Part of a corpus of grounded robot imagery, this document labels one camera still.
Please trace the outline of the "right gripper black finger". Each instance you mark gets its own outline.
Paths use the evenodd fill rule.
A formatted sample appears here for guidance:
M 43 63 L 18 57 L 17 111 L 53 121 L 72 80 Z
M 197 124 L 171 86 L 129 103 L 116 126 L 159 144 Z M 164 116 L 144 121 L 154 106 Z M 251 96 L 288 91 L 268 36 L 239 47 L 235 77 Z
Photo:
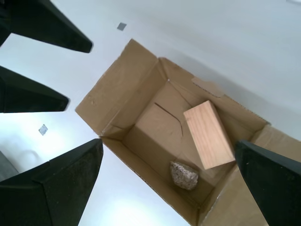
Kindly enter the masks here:
M 77 226 L 97 180 L 103 142 L 93 139 L 0 183 L 2 226 Z
M 301 164 L 245 140 L 235 145 L 235 160 L 270 226 L 301 224 Z

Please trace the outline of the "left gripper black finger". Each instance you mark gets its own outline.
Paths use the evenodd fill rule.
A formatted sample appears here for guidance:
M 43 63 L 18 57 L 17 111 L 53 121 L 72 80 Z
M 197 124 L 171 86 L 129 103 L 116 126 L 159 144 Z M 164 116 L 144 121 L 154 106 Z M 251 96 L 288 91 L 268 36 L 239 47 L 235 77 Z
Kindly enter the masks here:
M 69 103 L 61 93 L 5 67 L 0 68 L 0 112 L 63 112 Z
M 92 41 L 49 0 L 2 0 L 0 44 L 10 34 L 89 53 Z

